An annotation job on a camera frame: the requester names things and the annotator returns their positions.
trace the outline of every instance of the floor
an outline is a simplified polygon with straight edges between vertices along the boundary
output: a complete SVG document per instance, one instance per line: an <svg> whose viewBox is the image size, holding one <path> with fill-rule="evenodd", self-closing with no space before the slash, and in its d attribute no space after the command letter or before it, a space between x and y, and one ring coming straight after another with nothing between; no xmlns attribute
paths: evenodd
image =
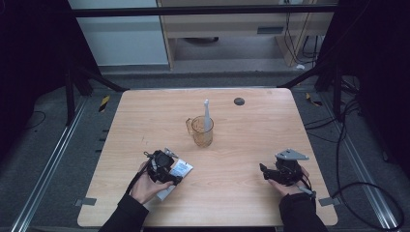
<svg viewBox="0 0 410 232"><path fill-rule="evenodd" d="M307 42L306 49L299 54L301 59L311 60L308 56L311 55L313 42ZM275 87L304 71L296 66L286 66L278 52L278 45L270 37L220 38L217 42L211 42L208 38L181 39L175 58L175 66L169 71L107 74L106 77L133 89ZM305 70L311 68L311 65L305 64ZM346 121L348 133L339 149L337 139L342 124L331 123L308 129L332 117L329 107L332 91L315 93L314 80L315 77L312 77L304 81L294 87L292 93L329 191L337 190L337 160L341 173L339 178L343 184L353 181L377 183L394 193L404 214L408 215L410 182L396 164L383 161L381 148L360 110L350 112ZM78 227L76 218L80 208L74 203L86 194L121 93L115 93L94 81L92 85L95 88L92 97L84 98L78 93L75 95L76 104L84 107L79 108L82 116L73 133L65 127L64 89L57 89L37 100L26 131L11 150L13 158L0 171L0 231L10 231L18 216L26 212L24 206L33 209L25 215L27 231L96 231ZM323 105L307 101L306 92L323 102ZM110 102L104 113L100 113L98 108L106 95L110 96ZM352 99L354 96L343 94L345 103ZM59 144L62 134L68 134L69 144ZM61 148L61 154L56 154L56 147ZM45 167L48 167L47 177L42 175ZM45 181L43 188L37 185L39 180ZM395 205L372 189L356 187L348 190L345 198L355 212L378 226L385 216L393 215L394 220L399 220ZM380 212L377 208L386 209L383 203L389 205L388 211ZM336 206L336 209L339 222L330 227L331 231L374 231L374 228L353 217L343 205ZM400 231L410 231L410 227L405 224Z"/></svg>

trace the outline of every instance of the wooden table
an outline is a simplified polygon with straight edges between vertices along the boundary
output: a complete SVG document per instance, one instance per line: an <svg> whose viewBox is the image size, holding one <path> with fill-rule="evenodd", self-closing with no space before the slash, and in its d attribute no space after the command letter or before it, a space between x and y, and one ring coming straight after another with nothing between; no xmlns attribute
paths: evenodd
<svg viewBox="0 0 410 232"><path fill-rule="evenodd" d="M243 98L244 105L234 100ZM214 141L199 148L186 120L204 114L210 101ZM288 89L173 89L124 93L87 197L81 226L102 226L116 209L143 152L169 148L193 170L163 202L146 204L145 226L280 226L278 193L263 179L259 162L275 168L275 154L292 148L309 156L299 163L318 198L328 197L293 96ZM337 222L332 206L317 206L325 224Z"/></svg>

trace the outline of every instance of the black metal pole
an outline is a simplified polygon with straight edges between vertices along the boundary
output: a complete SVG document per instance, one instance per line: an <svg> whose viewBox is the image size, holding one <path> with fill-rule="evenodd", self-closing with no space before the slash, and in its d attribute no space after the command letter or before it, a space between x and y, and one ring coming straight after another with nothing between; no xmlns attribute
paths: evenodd
<svg viewBox="0 0 410 232"><path fill-rule="evenodd" d="M280 14L280 13L330 13L354 10L352 6L338 4L311 5L247 5L247 6L199 6L121 9L81 9L53 11L50 14L74 15L75 17L147 16L147 15L231 15L231 14Z"/></svg>

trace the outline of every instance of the gray carpet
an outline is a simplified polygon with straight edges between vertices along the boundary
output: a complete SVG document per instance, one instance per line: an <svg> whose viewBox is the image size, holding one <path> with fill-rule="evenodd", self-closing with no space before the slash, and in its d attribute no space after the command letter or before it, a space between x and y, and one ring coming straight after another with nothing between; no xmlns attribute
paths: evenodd
<svg viewBox="0 0 410 232"><path fill-rule="evenodd" d="M192 42L179 43L184 50L178 51L175 69L171 72L143 72L137 76L112 74L105 77L123 87L133 89L274 87L302 73L302 71L296 71L294 67L286 68L278 65L283 61L278 60L280 57L277 45L272 43L272 40L258 39L246 47L237 39L220 38L219 44L225 44L227 47L224 49L209 49L217 43L203 45L190 43ZM276 51L269 56L266 53L269 49ZM217 54L208 54L210 50ZM249 54L254 50L258 55ZM224 65L223 60L230 60L229 65ZM204 72L207 68L212 68L212 70ZM305 92L313 90L314 81L315 78L312 77L292 90L305 124L331 116L326 106L316 106L306 100ZM78 226L76 219L80 209L74 205L74 202L86 194L103 148L106 130L110 127L121 93L115 93L95 81L92 81L92 85L95 89L92 97L82 98L78 93L75 94L77 103L86 101L84 113L44 193L43 200L31 220L28 231L96 231ZM98 109L105 95L110 96L110 101L105 112L100 113ZM330 95L331 91L321 93L320 97L324 100ZM343 95L343 99L348 102L352 97ZM13 225L64 130L67 114L65 100L64 88L57 89L37 100L36 112L28 122L28 129L23 132L10 151L12 158L0 167L0 231L9 231L9 227ZM354 111L347 116L346 127L355 149L376 184L391 193L399 202L405 215L409 215L410 205L407 196L410 195L410 182L398 165L383 161L382 150L371 133L366 119L359 111ZM326 185L330 193L335 192L337 190L337 145L335 141L339 136L337 127L335 124L330 124L327 127L307 132ZM339 164L342 185L359 180L352 160L343 146L340 148ZM380 225L362 187L350 188L344 196L349 206L362 218ZM330 227L330 231L374 231L356 219L345 206L336 206L336 210L338 223ZM190 230L151 229L147 231L243 232L265 230L272 231L273 228L192 228ZM406 223L401 231L410 231L410 225Z"/></svg>
<svg viewBox="0 0 410 232"><path fill-rule="evenodd" d="M126 76L116 77L116 83L131 88L179 88L179 87L237 87L244 86L244 77L236 76L235 73L223 74L213 77L210 82L216 79L218 85L201 83L197 76L180 76L181 79L172 78L161 79L160 76L147 76L143 78L130 79ZM266 76L261 77L263 81L257 81L257 77L249 80L252 86L274 86L281 82L280 79L274 81L267 80ZM87 98L84 114L82 115L79 126L77 127L72 141L69 144L57 171L50 182L44 198L35 213L31 226L34 228L61 228L79 229L76 218L78 217L79 207L73 205L78 198L84 197L91 181L94 169L99 159L99 150L103 147L103 139L106 131L110 127L116 106L121 94L115 93L98 83L93 83L95 91L92 97ZM315 106L306 100L306 91L311 86L305 85L293 91L295 101L300 110L304 123L317 121L330 117L329 111L325 106ZM105 95L111 97L105 112L98 112L102 98ZM0 227L11 226L28 198L31 189L36 184L37 179L45 166L48 157L56 145L66 120L65 92L58 89L43 96L38 100L36 109L45 115L42 123L32 129L26 130L20 140L14 146L12 152L13 159L7 166L2 167L1 182L1 210ZM28 127L33 127L43 119L42 113L34 113ZM361 158L371 175L377 181L377 185L387 189L394 195L396 200L403 207L408 215L410 211L406 196L410 193L409 181L401 172L400 168L392 163L384 162L381 157L381 150L375 142L372 133L366 125L365 119L352 112L347 116L347 130L349 136L355 141ZM308 130L309 139L313 150L323 172L325 182L330 192L337 190L336 184L336 143L324 140L337 141L338 131L333 124L318 130ZM351 165L349 158L343 149L340 149L340 179L342 184L357 181L358 178ZM371 210L371 206L366 200L363 188L352 188L345 193L350 206L353 206L363 218L378 223L377 217ZM338 224L331 228L331 231L373 231L367 225L353 217L344 206L336 206ZM405 225L402 231L410 231L410 227Z"/></svg>

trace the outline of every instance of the black cable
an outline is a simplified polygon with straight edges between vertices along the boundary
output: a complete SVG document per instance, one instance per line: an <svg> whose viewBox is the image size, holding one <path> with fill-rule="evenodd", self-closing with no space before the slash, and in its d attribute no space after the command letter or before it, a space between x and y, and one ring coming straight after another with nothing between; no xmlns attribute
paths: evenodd
<svg viewBox="0 0 410 232"><path fill-rule="evenodd" d="M372 224L372 223L366 221L366 220L363 219L362 217L360 217L358 214L356 214L356 213L354 212L354 210L352 210L352 209L350 208L350 206L347 204L347 202L344 200L344 198L342 198L342 194L341 194L344 190L349 189L349 188L354 187L354 186L370 186L370 187L373 187L373 188L375 188L375 189L379 189L380 191L382 191L382 192L384 193L385 196L388 196L388 197L390 198L390 200L392 201L392 203L395 205L395 207L398 208L398 210L399 210L400 223L398 224L398 226L396 226L396 227L394 227L394 228L384 228L384 227L381 227L381 226L374 225L374 224ZM377 229L377 230L381 230L381 231L396 231L396 230L400 229L400 228L404 225L404 211L403 211L403 209L401 209L400 205L399 205L398 202L395 200L395 198L392 197L392 196L391 196L385 189L383 189L383 188L380 188L380 187L378 187L378 186L376 186L376 185L374 185L374 184L367 183L367 182L354 182L354 183L351 183L351 184L348 184L348 185L344 186L343 188L340 188L337 192L335 192L335 193L332 195L332 198L335 198L338 194L340 195L340 198L342 198L343 203L344 203L344 206L346 206L347 210L349 210L349 212L352 213L352 215L354 215L356 218L358 218L361 222L367 224L368 226L372 227L373 229Z"/></svg>
<svg viewBox="0 0 410 232"><path fill-rule="evenodd" d="M284 0L284 4L289 5L290 4L289 0ZM285 31L284 31L284 38L283 39L284 39L284 44L286 45L287 50L289 51L290 55L292 56L293 61L295 61L295 63L297 63L299 65L304 65L304 64L315 62L313 60L312 61L303 61L303 60L298 58L298 54L296 52L296 48L295 48L295 45L293 44L292 36L290 35L290 31L289 31L289 21L290 21L290 13L286 13L286 24L285 24L286 28L285 28ZM305 20L304 28L305 28L307 22L308 22L308 19ZM287 39L286 39L287 36L289 36L289 40L290 40L290 43L292 45L293 51L290 49L289 44L287 43Z"/></svg>
<svg viewBox="0 0 410 232"><path fill-rule="evenodd" d="M342 113L342 127L341 127L341 132L340 132L339 139L338 139L338 141L337 141L337 150L336 150L337 192L335 192L335 193L332 195L332 198L334 198L336 195L339 195L341 201L344 203L344 205L345 205L346 208L349 210L349 212L350 212L353 216L355 216L357 219L359 219L361 222L365 223L366 225L370 226L371 228L374 228L374 229L377 229L377 230L382 230L382 231L396 231L397 229L401 228L401 227L403 226L403 224L404 224L404 213L403 213L403 210L402 210L402 209L400 208L400 206L398 205L397 201L396 201L388 192L386 192L384 189L382 189L382 188L380 188L380 187L378 187L378 186L376 186L376 185L374 185L374 184L366 183L366 182L355 182L355 183L351 183L351 184L349 184L349 185L344 186L343 188L341 187L341 184L340 184L340 176L339 176L339 150L340 150L341 140L342 140L342 137L343 137L342 135L343 135L343 133L346 131L346 120L345 120L345 116L347 115L347 113L350 113L350 112L352 111L352 109L350 109L350 111L349 111L349 108L352 107L352 106L354 106L356 103L357 103L356 100L350 101L350 102L346 105L346 107L344 108L343 113ZM400 223L398 224L398 226L396 226L396 227L394 227L394 228L388 228L388 229L386 229L386 228L383 228L383 227L374 225L374 224L372 224L372 223L366 221L366 220L363 219L362 217L360 217L358 214L356 214L356 213L350 208L350 206L347 204L347 201L345 200L345 198L344 198L344 196L343 196L343 191L344 191L345 189L348 189L348 188L350 188L350 187L352 187L352 186L356 186L356 185L367 185L367 186L372 186L372 187L374 187L374 188L377 188L377 189L382 190L383 193L385 193L385 195L387 195L387 196L392 200L392 202L395 204L395 206L398 208L398 210L399 210L399 212L400 212L401 217L400 217Z"/></svg>

